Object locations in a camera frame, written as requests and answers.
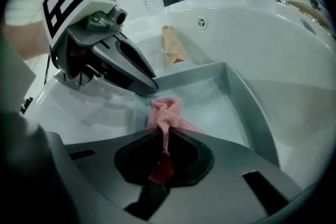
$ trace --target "wooden block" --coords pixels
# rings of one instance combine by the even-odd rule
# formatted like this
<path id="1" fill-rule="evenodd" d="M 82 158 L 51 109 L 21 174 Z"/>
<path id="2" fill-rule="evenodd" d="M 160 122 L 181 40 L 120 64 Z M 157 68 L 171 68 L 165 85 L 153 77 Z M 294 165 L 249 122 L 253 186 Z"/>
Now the wooden block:
<path id="1" fill-rule="evenodd" d="M 175 37 L 173 28 L 169 25 L 162 26 L 162 35 L 164 41 L 164 53 L 166 55 L 167 66 L 185 60 L 189 60 L 181 43 Z"/>

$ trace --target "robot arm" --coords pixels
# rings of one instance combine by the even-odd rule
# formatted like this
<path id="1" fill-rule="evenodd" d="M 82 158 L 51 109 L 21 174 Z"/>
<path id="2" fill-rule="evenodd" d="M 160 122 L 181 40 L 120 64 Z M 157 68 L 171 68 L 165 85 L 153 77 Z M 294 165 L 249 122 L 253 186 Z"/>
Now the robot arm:
<path id="1" fill-rule="evenodd" d="M 43 11 L 59 81 L 79 89 L 98 76 L 139 95 L 157 90 L 149 63 L 121 32 L 127 13 L 116 0 L 45 0 Z"/>

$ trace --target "gray tray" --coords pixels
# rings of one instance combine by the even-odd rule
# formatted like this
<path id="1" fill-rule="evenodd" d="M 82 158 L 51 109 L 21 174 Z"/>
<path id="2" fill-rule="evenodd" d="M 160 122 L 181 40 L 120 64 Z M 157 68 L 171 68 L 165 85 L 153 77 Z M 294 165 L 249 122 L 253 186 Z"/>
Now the gray tray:
<path id="1" fill-rule="evenodd" d="M 134 131 L 146 128 L 151 100 L 164 97 L 182 100 L 181 117 L 207 135 L 250 148 L 279 166 L 266 118 L 243 78 L 225 63 L 195 67 L 175 63 L 166 76 L 155 78 L 158 92 L 137 96 Z"/>

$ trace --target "red cloth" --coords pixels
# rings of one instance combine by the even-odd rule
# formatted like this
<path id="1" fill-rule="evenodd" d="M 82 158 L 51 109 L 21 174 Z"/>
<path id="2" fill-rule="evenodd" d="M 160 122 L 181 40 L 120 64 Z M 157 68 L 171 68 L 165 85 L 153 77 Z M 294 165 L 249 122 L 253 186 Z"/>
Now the red cloth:
<path id="1" fill-rule="evenodd" d="M 165 185 L 169 177 L 174 174 L 173 164 L 168 150 L 169 127 L 178 127 L 185 130 L 204 133 L 202 130 L 188 123 L 180 117 L 181 99 L 162 98 L 154 99 L 151 103 L 151 116 L 147 129 L 160 128 L 163 134 L 163 154 L 149 179 L 161 185 Z"/>

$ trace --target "cable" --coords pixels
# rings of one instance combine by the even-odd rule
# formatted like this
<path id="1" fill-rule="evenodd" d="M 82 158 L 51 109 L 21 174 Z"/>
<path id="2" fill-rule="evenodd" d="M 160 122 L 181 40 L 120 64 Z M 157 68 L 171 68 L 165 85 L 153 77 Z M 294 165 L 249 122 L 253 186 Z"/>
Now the cable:
<path id="1" fill-rule="evenodd" d="M 49 65 L 50 65 L 50 57 L 51 57 L 51 54 L 48 55 L 46 74 L 44 75 L 44 85 L 47 83 L 47 79 L 48 79 L 48 71 L 49 71 Z"/>

